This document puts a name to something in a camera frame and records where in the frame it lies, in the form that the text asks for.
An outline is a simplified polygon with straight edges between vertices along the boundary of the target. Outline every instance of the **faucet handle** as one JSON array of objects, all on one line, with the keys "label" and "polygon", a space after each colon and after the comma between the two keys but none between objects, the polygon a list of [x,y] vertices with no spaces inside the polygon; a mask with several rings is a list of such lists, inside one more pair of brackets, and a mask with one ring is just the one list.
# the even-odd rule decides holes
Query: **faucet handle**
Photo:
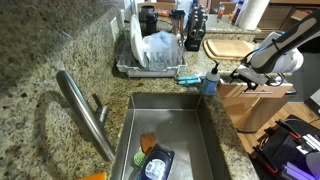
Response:
[{"label": "faucet handle", "polygon": [[94,101],[96,102],[96,104],[98,105],[96,112],[95,112],[95,116],[96,119],[102,123],[102,127],[104,126],[104,124],[106,123],[107,120],[107,116],[109,113],[109,109],[107,106],[104,106],[100,100],[100,98],[98,97],[97,94],[92,94],[92,97],[94,99]]}]

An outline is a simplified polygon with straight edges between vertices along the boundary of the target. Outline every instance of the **sink basin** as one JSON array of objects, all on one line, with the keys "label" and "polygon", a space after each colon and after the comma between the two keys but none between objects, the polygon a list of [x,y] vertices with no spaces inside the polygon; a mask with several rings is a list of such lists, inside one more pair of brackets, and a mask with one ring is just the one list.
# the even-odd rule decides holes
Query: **sink basin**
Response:
[{"label": "sink basin", "polygon": [[130,97],[111,179],[136,179],[140,135],[175,152],[168,179],[231,179],[201,95],[135,93]]}]

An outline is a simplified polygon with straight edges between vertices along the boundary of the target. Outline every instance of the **soap dispenser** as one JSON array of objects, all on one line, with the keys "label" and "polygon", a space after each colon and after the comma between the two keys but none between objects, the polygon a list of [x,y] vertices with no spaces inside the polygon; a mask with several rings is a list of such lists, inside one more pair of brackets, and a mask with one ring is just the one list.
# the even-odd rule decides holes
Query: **soap dispenser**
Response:
[{"label": "soap dispenser", "polygon": [[217,84],[220,80],[220,75],[218,74],[219,62],[214,60],[216,66],[206,74],[202,85],[202,93],[204,95],[213,95],[216,92]]}]

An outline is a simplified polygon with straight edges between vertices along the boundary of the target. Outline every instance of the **dish rack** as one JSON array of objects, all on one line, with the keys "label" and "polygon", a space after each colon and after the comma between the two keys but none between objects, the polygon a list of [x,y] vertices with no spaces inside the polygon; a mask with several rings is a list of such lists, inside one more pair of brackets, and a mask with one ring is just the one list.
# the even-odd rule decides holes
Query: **dish rack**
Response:
[{"label": "dish rack", "polygon": [[129,78],[131,77],[175,77],[181,71],[185,71],[187,68],[187,62],[185,58],[185,50],[180,52],[181,64],[173,67],[167,67],[164,70],[150,71],[148,68],[144,68],[134,58],[131,51],[129,41],[123,41],[119,44],[119,48],[116,52],[117,68],[120,72],[125,72]]}]

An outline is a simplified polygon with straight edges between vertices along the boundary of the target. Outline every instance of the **cutting board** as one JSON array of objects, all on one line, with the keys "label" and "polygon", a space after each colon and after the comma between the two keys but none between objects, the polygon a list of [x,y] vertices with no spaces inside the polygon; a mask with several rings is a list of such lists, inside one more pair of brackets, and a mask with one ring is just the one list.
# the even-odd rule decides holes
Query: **cutting board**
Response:
[{"label": "cutting board", "polygon": [[208,47],[213,55],[219,57],[246,56],[253,50],[253,44],[242,40],[208,40]]},{"label": "cutting board", "polygon": [[216,60],[234,60],[234,61],[240,61],[242,58],[239,58],[239,57],[219,57],[219,56],[215,56],[211,50],[209,49],[209,46],[208,46],[208,40],[205,40],[203,42],[203,48],[204,48],[204,51],[206,52],[207,56],[211,59],[216,59]]}]

